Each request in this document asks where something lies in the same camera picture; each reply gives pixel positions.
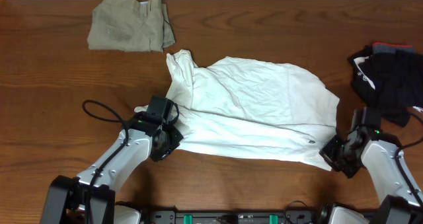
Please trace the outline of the white t-shirt black print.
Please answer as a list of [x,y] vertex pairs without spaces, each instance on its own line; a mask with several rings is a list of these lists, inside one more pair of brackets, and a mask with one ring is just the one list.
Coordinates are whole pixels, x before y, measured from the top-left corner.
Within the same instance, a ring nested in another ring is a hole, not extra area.
[[168,54],[166,63],[180,149],[329,169],[319,151],[336,133],[339,99],[316,75],[237,57],[199,67],[188,50]]

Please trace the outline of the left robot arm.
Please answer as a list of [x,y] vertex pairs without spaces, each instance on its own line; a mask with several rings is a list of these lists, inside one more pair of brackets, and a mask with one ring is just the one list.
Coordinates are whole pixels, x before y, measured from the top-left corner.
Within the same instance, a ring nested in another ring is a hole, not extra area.
[[59,175],[52,181],[41,223],[70,223],[70,211],[82,211],[84,223],[142,223],[142,212],[117,204],[116,194],[139,164],[162,161],[180,145],[183,136],[175,126],[179,114],[177,103],[159,96],[129,120],[113,112],[113,121],[122,127],[118,138],[77,176]]

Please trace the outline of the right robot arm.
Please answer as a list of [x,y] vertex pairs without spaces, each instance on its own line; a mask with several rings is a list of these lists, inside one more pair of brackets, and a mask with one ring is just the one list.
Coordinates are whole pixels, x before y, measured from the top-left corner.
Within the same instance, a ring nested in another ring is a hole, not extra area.
[[397,136],[383,132],[378,110],[355,110],[347,139],[335,135],[319,154],[334,171],[343,172],[347,178],[366,168],[377,192],[379,209],[367,219],[349,207],[326,205],[317,216],[317,223],[421,223],[422,189],[408,169],[403,152],[419,143],[421,139],[402,145]]

